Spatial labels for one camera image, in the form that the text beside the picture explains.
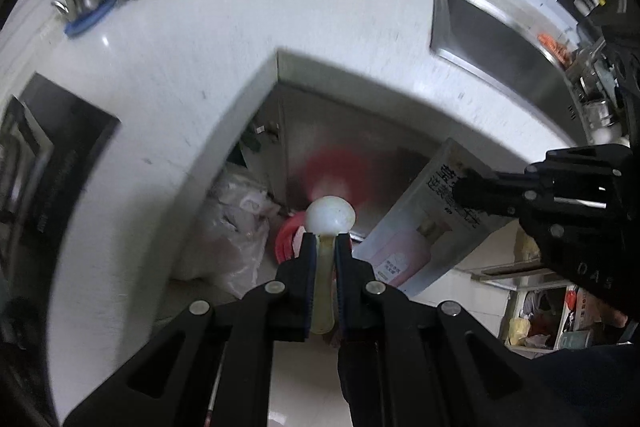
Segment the black gas stove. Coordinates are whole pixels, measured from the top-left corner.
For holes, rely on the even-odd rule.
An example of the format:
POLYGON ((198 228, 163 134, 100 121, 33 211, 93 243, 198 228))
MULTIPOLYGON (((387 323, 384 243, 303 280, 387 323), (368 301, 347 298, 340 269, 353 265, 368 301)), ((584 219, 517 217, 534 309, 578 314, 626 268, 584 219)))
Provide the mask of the black gas stove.
POLYGON ((58 248, 117 117, 35 73, 1 118, 1 266, 58 248))

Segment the stainless steel sink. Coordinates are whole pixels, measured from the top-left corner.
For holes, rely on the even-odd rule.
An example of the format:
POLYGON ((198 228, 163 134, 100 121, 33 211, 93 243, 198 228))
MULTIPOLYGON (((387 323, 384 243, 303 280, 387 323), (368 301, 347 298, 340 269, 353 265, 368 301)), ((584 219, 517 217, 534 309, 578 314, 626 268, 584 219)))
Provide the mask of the stainless steel sink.
POLYGON ((430 48, 527 108, 564 139, 588 143, 582 109, 559 61, 487 0, 433 0, 430 48))

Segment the white plastic spoon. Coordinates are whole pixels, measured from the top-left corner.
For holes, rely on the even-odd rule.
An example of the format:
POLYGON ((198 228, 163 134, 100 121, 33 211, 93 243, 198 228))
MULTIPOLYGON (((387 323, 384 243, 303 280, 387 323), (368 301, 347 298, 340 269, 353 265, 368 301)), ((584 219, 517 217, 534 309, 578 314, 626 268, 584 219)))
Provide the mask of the white plastic spoon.
POLYGON ((306 210, 305 230, 312 234, 316 247, 310 321, 310 331, 314 335, 324 335, 333 329, 334 243, 337 236, 348 234, 355 222, 355 209, 338 196, 320 197, 306 210))

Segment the white woven sack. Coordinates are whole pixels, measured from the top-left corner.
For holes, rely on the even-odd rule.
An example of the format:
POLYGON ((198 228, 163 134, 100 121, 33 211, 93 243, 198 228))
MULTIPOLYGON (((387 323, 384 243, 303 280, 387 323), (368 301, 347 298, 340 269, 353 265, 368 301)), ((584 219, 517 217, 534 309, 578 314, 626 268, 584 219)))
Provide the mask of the white woven sack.
POLYGON ((203 281, 235 297, 257 282, 280 206, 245 167, 224 165, 191 225, 171 269, 176 281, 203 281))

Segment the blue saucer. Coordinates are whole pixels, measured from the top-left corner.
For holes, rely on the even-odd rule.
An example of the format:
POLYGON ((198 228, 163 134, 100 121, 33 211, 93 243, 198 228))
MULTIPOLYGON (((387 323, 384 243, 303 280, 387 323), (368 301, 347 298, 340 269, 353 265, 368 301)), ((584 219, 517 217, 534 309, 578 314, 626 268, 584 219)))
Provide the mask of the blue saucer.
POLYGON ((64 35, 68 38, 75 38, 84 32, 96 26, 104 17, 107 16, 116 4, 116 0, 105 0, 97 9, 91 13, 79 17, 73 22, 68 22, 64 27, 64 35))

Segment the white shampoo sachet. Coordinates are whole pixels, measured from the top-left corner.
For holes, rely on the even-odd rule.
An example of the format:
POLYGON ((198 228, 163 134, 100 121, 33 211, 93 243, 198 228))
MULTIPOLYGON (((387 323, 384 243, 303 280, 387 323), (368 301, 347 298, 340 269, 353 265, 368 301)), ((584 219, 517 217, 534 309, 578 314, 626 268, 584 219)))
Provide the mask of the white shampoo sachet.
POLYGON ((383 219, 354 250, 375 278, 416 297, 454 268, 495 231, 505 217, 466 209, 454 201, 454 184, 469 172, 491 169, 448 139, 383 219))

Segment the red trash bin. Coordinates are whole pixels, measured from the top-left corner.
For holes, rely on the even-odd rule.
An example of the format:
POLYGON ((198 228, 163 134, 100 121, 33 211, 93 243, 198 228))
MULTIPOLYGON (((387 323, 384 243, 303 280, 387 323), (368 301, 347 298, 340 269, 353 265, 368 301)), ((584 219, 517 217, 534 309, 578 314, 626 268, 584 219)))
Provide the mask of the red trash bin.
POLYGON ((279 265, 299 255, 306 233, 305 223, 306 212, 301 211, 286 219, 280 226, 274 240, 274 257, 279 265))

